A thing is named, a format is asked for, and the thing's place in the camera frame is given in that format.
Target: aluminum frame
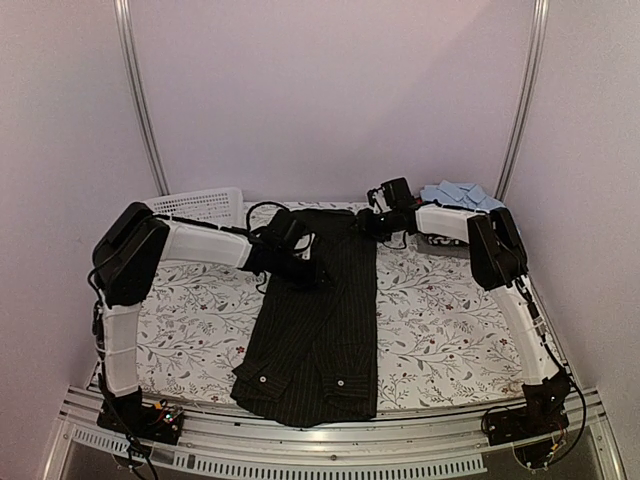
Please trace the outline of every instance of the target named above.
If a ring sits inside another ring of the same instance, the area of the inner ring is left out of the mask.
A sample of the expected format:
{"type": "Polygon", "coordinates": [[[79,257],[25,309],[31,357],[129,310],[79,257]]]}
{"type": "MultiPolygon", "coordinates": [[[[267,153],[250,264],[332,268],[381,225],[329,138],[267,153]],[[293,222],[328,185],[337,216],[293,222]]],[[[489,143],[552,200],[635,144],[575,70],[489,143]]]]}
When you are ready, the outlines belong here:
{"type": "MultiPolygon", "coordinates": [[[[587,390],[585,397],[587,428],[598,447],[602,473],[607,479],[624,479],[624,470],[600,397],[594,389],[587,390]]],[[[153,401],[153,398],[145,395],[145,401],[153,401]]],[[[123,435],[96,427],[101,405],[102,397],[93,387],[89,390],[69,388],[56,421],[57,440],[49,457],[46,480],[61,478],[70,442],[77,441],[82,431],[104,436],[98,444],[102,450],[111,448],[109,445],[118,447],[118,444],[126,442],[123,435]]],[[[491,405],[515,407],[522,405],[522,400],[491,405]]],[[[285,427],[236,406],[183,406],[185,423],[178,445],[152,444],[152,459],[158,466],[186,468],[201,475],[208,475],[205,465],[213,464],[271,472],[287,470],[295,465],[298,475],[304,471],[326,470],[334,472],[335,478],[343,478],[348,472],[352,472],[352,478],[358,478],[359,474],[354,472],[369,469],[396,472],[413,469],[415,472],[416,465],[455,463],[459,459],[465,461],[510,448],[508,444],[489,446],[486,436],[480,431],[487,405],[381,412],[378,418],[369,422],[330,424],[313,429],[285,427]]],[[[575,431],[582,420],[579,397],[570,395],[565,407],[571,423],[569,430],[575,431]]],[[[116,447],[113,453],[118,455],[116,447]]]]}
{"type": "Polygon", "coordinates": [[[527,117],[529,115],[529,107],[531,106],[536,79],[538,78],[538,69],[542,58],[548,16],[549,0],[536,0],[533,10],[529,52],[527,54],[527,63],[522,82],[522,90],[520,92],[520,100],[518,102],[518,110],[516,111],[516,118],[513,128],[511,129],[511,135],[509,136],[507,153],[502,165],[500,180],[498,180],[498,186],[496,187],[496,193],[494,195],[500,201],[504,201],[507,195],[520,150],[520,144],[522,143],[527,117]]]}
{"type": "Polygon", "coordinates": [[[162,159],[158,151],[155,134],[153,133],[153,125],[149,108],[142,86],[142,77],[140,75],[140,66],[138,64],[138,56],[136,54],[135,42],[133,39],[133,28],[131,26],[131,11],[129,9],[129,0],[114,0],[116,10],[116,21],[118,23],[118,32],[120,33],[120,44],[122,46],[122,55],[124,57],[125,69],[127,70],[127,78],[131,95],[133,97],[133,105],[138,118],[138,126],[142,135],[147,159],[153,181],[156,184],[158,194],[161,196],[169,195],[169,183],[164,173],[162,159]]]}

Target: shirt cuff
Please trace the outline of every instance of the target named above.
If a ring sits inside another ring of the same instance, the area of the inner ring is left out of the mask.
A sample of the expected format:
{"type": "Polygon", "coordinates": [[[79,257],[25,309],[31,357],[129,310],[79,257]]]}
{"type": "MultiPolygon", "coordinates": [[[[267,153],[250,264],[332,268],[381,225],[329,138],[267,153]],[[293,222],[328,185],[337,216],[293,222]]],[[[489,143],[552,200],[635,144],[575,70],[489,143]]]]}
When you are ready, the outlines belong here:
{"type": "Polygon", "coordinates": [[[324,394],[327,397],[369,398],[370,383],[369,375],[336,373],[322,377],[324,394]]]}
{"type": "Polygon", "coordinates": [[[269,368],[269,360],[245,360],[233,369],[233,373],[239,380],[273,399],[280,398],[291,381],[282,374],[274,373],[269,368]]]}

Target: metal rail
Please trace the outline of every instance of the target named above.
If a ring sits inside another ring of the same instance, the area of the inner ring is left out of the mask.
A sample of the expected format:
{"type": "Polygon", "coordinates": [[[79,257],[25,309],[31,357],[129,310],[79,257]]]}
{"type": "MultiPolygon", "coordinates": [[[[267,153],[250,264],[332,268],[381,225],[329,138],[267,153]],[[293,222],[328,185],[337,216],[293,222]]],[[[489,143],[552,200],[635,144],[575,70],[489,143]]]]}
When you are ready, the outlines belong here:
{"type": "Polygon", "coordinates": [[[131,27],[129,0],[115,0],[115,9],[127,78],[129,79],[133,105],[136,110],[136,116],[138,117],[140,133],[142,134],[142,141],[147,152],[151,174],[153,175],[158,194],[161,196],[169,195],[169,184],[164,173],[162,160],[160,159],[147,100],[144,95],[144,89],[142,88],[142,77],[140,75],[140,66],[138,65],[138,57],[131,27]]]}
{"type": "Polygon", "coordinates": [[[533,23],[531,26],[531,40],[529,42],[529,53],[527,54],[527,63],[525,68],[524,80],[522,82],[522,91],[520,92],[520,101],[518,110],[509,137],[507,146],[507,154],[502,165],[500,180],[496,188],[495,197],[504,201],[513,170],[515,168],[518,151],[522,143],[524,127],[529,115],[529,107],[533,98],[536,78],[538,77],[538,68],[540,59],[542,58],[542,47],[544,44],[544,36],[547,28],[547,17],[549,13],[549,0],[536,0],[533,11],[533,23]]]}

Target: pinstripe shirt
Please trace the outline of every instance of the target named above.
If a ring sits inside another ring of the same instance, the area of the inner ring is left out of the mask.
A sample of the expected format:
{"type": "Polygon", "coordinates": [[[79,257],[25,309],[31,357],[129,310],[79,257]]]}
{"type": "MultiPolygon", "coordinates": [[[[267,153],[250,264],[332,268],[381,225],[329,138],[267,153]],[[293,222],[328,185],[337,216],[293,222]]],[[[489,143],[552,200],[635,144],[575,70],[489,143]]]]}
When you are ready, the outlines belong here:
{"type": "Polygon", "coordinates": [[[271,277],[244,362],[239,406],[296,427],[376,414],[376,243],[344,210],[296,212],[316,233],[331,287],[300,291],[271,277]]]}

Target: white wall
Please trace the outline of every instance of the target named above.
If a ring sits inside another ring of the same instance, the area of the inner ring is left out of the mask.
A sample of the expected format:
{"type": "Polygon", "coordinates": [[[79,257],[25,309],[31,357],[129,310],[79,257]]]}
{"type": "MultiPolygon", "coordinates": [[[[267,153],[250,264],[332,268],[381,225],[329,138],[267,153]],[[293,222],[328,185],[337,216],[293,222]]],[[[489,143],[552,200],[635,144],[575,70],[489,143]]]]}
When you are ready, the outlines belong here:
{"type": "Polygon", "coordinates": [[[93,245],[155,196],[111,0],[0,1],[0,478],[36,478],[94,359],[93,245]]]}
{"type": "Polygon", "coordinates": [[[640,5],[551,2],[507,202],[569,358],[640,478],[640,5]]]}
{"type": "Polygon", "coordinates": [[[533,2],[133,1],[173,192],[353,200],[382,181],[493,191],[533,2]]]}

